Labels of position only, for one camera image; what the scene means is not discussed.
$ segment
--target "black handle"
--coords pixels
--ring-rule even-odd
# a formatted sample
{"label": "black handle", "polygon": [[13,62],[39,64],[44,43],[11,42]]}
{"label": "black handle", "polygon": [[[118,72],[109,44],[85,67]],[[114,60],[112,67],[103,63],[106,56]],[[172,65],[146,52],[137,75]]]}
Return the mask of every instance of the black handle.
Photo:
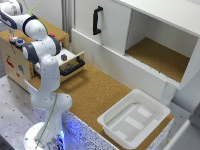
{"label": "black handle", "polygon": [[67,75],[71,74],[72,72],[76,71],[77,69],[79,69],[79,68],[81,68],[82,66],[85,65],[85,62],[82,59],[80,59],[79,56],[77,57],[77,62],[79,62],[79,64],[72,67],[72,68],[69,68],[67,70],[61,70],[60,69],[60,75],[67,76]]}
{"label": "black handle", "polygon": [[98,12],[102,11],[103,8],[101,6],[98,6],[97,9],[94,10],[93,14],[93,35],[97,35],[101,33],[101,30],[97,28],[98,24]]}

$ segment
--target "empty white container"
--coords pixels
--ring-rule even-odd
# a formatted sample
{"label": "empty white container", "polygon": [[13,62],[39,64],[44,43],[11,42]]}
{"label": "empty white container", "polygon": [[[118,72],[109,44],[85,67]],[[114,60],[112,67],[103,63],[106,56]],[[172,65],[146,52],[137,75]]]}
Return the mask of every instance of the empty white container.
{"label": "empty white container", "polygon": [[135,89],[97,120],[105,133],[119,145],[135,149],[169,113],[169,108]]}

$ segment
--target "cabinet door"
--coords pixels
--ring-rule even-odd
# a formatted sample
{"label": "cabinet door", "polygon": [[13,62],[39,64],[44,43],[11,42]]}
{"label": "cabinet door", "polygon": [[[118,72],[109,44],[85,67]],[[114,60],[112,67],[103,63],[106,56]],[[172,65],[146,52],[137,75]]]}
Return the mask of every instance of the cabinet door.
{"label": "cabinet door", "polygon": [[[98,29],[101,33],[93,35],[93,13],[98,13]],[[75,29],[121,55],[124,55],[131,9],[113,0],[75,0]]]}

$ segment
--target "cabinet shelf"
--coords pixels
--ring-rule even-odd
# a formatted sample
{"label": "cabinet shelf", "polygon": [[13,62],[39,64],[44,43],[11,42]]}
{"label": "cabinet shelf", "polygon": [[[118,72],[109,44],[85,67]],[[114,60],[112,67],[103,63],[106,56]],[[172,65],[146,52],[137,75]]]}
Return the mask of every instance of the cabinet shelf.
{"label": "cabinet shelf", "polygon": [[166,76],[181,82],[190,58],[173,51],[149,38],[144,38],[126,54],[147,64]]}

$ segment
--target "cork surface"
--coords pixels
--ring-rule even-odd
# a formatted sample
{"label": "cork surface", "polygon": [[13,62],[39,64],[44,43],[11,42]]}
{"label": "cork surface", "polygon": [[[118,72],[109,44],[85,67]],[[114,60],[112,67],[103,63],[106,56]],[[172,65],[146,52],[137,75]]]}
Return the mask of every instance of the cork surface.
{"label": "cork surface", "polygon": [[[69,36],[66,32],[62,31],[61,29],[59,29],[59,28],[57,28],[55,26],[53,26],[52,24],[50,24],[49,22],[45,21],[44,19],[39,18],[39,20],[46,26],[46,28],[48,30],[48,34],[50,34],[50,33],[55,34],[55,38],[57,40],[61,40],[65,36]],[[4,39],[5,41],[7,41],[7,42],[9,42],[10,36],[11,36],[11,34],[10,34],[9,30],[6,30],[4,32],[0,32],[0,37],[2,39]],[[23,39],[26,43],[33,42],[33,39],[27,37],[22,31],[15,30],[15,36],[18,36],[19,39]]]}
{"label": "cork surface", "polygon": [[[40,77],[31,79],[29,83],[39,89]],[[131,89],[88,63],[84,70],[64,81],[59,88],[59,93],[72,96],[70,111],[121,150],[123,148],[104,133],[97,118],[130,92]],[[145,150],[172,119],[173,115],[169,115],[137,150]]]}
{"label": "cork surface", "polygon": [[181,82],[190,60],[149,38],[143,39],[126,53],[178,82]]}

